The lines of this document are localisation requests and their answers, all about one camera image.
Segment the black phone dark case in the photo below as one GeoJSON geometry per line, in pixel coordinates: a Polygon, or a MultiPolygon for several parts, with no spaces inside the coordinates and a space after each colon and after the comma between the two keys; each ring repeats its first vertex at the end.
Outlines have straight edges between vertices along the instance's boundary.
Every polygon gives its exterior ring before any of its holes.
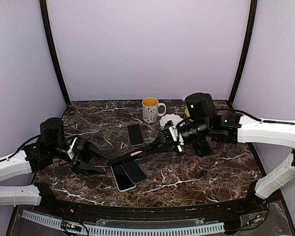
{"type": "Polygon", "coordinates": [[[158,147],[158,146],[153,146],[153,145],[144,146],[144,147],[138,148],[136,150],[130,151],[128,153],[125,153],[124,155],[121,155],[117,158],[109,160],[108,165],[109,166],[121,165],[123,163],[127,163],[129,161],[136,160],[139,157],[143,157],[148,154],[156,153],[157,151],[159,151],[159,149],[160,149],[160,147],[158,147]]]}

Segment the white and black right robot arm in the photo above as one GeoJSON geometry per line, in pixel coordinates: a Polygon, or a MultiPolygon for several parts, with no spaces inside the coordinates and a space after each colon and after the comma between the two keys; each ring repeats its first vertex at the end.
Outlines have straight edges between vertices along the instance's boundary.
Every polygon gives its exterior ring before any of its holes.
{"type": "Polygon", "coordinates": [[[178,115],[162,113],[159,121],[163,129],[169,130],[172,143],[179,151],[183,145],[194,143],[201,155],[208,155],[207,138],[220,143],[262,143],[292,149],[278,167],[250,185],[249,193],[241,203],[245,213],[252,213],[260,201],[295,180],[295,120],[257,118],[240,110],[218,115],[208,93],[194,93],[187,96],[185,102],[189,117],[182,119],[178,115]]]}

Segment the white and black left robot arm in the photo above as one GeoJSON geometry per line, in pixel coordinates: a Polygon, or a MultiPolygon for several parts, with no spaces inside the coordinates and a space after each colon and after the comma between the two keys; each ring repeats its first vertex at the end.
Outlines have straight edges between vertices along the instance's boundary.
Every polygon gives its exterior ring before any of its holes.
{"type": "MultiPolygon", "coordinates": [[[[104,170],[90,165],[94,156],[107,160],[88,140],[79,136],[65,138],[62,119],[49,118],[40,124],[39,135],[25,141],[13,154],[0,158],[0,182],[41,171],[52,165],[55,157],[68,163],[75,174],[105,174],[104,170]]],[[[0,186],[0,207],[20,205],[41,206],[48,214],[59,211],[59,202],[46,183],[0,186]]]]}

